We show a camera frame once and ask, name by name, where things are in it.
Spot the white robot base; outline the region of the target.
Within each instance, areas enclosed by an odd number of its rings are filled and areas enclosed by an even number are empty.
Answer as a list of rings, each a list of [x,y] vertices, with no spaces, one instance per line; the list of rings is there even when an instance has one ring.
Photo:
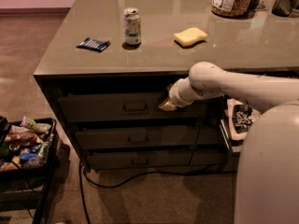
[[[241,149],[234,224],[299,224],[299,104],[263,113]]]

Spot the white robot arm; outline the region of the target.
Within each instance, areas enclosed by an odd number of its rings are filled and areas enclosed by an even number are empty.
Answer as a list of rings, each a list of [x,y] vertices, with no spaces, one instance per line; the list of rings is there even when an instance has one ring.
[[[167,97],[158,105],[175,111],[194,101],[227,95],[264,113],[272,107],[299,99],[299,79],[258,76],[225,71],[214,63],[196,63],[186,78],[172,84]]]

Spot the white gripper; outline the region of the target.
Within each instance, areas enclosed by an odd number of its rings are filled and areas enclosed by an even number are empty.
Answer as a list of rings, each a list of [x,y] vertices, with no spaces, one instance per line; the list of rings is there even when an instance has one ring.
[[[167,85],[165,90],[169,93],[169,98],[158,105],[163,111],[172,112],[177,107],[191,105],[194,101],[194,89],[188,78],[181,78],[174,84]]]

